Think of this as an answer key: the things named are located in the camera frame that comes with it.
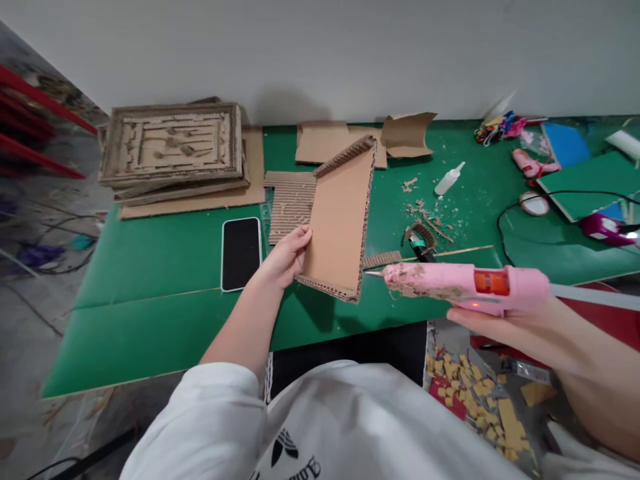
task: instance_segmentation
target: person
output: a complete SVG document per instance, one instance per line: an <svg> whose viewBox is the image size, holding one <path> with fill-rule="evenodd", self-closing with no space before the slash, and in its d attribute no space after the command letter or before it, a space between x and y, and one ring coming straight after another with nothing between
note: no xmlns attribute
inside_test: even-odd
<svg viewBox="0 0 640 480"><path fill-rule="evenodd" d="M121 478L527 478L388 365L322 365L265 405L258 378L283 292L302 272L311 236L308 226L298 227L275 246ZM638 352L553 297L537 311L511 311L506 319L460 308L447 318L551 366L588 432L627 460L640 459ZM551 426L563 456L546 454L544 477L640 477L631 462L588 449Z"/></svg>

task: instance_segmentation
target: green table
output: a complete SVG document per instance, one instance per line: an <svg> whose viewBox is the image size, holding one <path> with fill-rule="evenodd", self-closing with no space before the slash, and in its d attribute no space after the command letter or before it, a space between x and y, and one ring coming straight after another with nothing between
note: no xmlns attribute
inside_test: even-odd
<svg viewBox="0 0 640 480"><path fill-rule="evenodd" d="M602 119L587 134L598 152L622 118ZM498 268L505 263L495 226L498 214L527 188L511 160L514 142L484 148L473 140L476 121L437 121L427 132L432 157L390 159L376 171L371 193L366 255L400 249L416 199L434 210L434 180L466 161L458 182L438 204L455 243L438 238L440 252L494 245L494 249L442 257L442 261ZM640 137L640 127L630 128ZM267 170L304 171L294 164L295 127L264 128ZM417 177L412 193L402 182ZM218 289L221 226L225 220L260 217L258 205L118 221L116 207L78 293L45 397L151 377L196 364L231 312L239 293ZM531 217L520 209L503 220L505 240L520 267L536 267L552 282L577 284L640 271L640 251L608 248L584 237L552 211ZM365 276L358 305L300 284L285 293L271 348L297 347L441 317L448 308L432 299L393 299L384 282Z"/></svg>

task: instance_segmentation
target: blue paper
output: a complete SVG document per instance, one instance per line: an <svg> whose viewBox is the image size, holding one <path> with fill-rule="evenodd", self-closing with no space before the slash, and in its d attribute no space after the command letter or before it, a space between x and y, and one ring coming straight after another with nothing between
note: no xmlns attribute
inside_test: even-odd
<svg viewBox="0 0 640 480"><path fill-rule="evenodd" d="M622 207L620 207L619 203L614 203L613 205L603 208L602 210L598 210L598 213L601 213L605 217L609 217L614 220L620 220L622 222L626 220L624 214L622 213Z"/></svg>
<svg viewBox="0 0 640 480"><path fill-rule="evenodd" d="M578 130L557 123L544 122L542 125L555 159L562 168L591 159L591 152Z"/></svg>

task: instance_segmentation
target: hand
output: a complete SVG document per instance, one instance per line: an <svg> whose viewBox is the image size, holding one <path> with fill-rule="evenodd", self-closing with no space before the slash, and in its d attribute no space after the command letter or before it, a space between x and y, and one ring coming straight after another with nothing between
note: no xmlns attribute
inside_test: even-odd
<svg viewBox="0 0 640 480"><path fill-rule="evenodd" d="M553 369L590 376L593 356L585 349L607 334L555 297L534 311L510 310L505 318L455 307L447 318L500 343L520 350Z"/></svg>
<svg viewBox="0 0 640 480"><path fill-rule="evenodd" d="M303 225L282 238L262 263L258 273L266 281L282 289L287 288L293 282L293 276L302 273L311 235L309 226Z"/></svg>

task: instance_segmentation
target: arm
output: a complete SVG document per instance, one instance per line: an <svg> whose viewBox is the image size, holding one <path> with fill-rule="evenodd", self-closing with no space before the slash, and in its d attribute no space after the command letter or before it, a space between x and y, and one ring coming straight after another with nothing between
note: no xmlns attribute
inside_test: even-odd
<svg viewBox="0 0 640 480"><path fill-rule="evenodd" d="M640 353L554 297L537 311L510 311L504 319L461 308L447 318L552 367L588 432L640 461Z"/></svg>
<svg viewBox="0 0 640 480"><path fill-rule="evenodd" d="M269 353L280 300L293 276L302 272L305 248L310 240L311 230L305 225L278 242L249 280L200 364L235 363L260 376Z"/></svg>
<svg viewBox="0 0 640 480"><path fill-rule="evenodd" d="M238 298L200 365L186 372L122 470L124 479L249 478L265 403L258 398L284 289L302 272L311 230L280 240Z"/></svg>

